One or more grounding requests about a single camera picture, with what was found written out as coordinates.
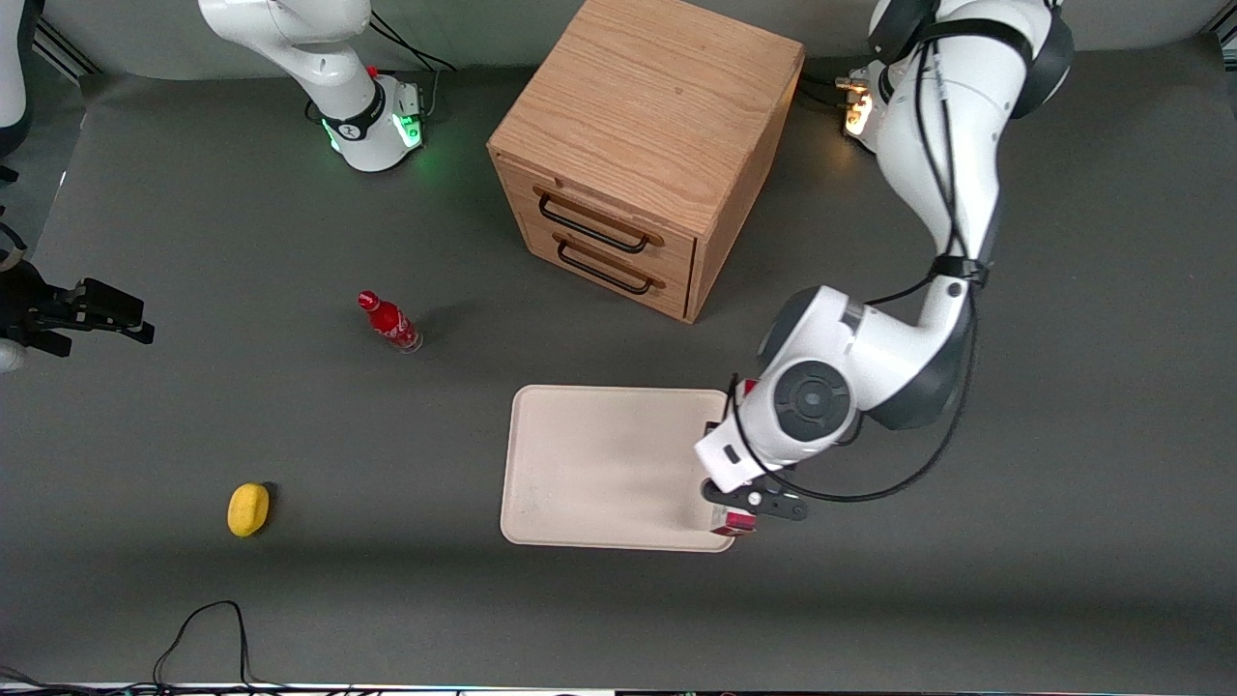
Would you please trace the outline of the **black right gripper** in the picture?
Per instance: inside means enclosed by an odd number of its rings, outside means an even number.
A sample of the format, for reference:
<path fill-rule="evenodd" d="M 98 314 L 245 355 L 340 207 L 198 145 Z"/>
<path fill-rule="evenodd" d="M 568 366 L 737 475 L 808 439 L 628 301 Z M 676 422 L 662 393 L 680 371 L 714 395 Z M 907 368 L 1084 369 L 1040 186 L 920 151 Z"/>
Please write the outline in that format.
<path fill-rule="evenodd" d="M 27 260 L 4 260 L 1 274 L 1 337 L 14 347 L 69 357 L 73 339 L 56 329 L 77 333 L 106 333 L 127 336 L 150 345 L 155 326 L 143 321 L 143 300 L 106 286 L 95 278 L 83 278 L 74 287 L 45 282 Z M 83 318 L 72 320 L 75 312 Z"/>

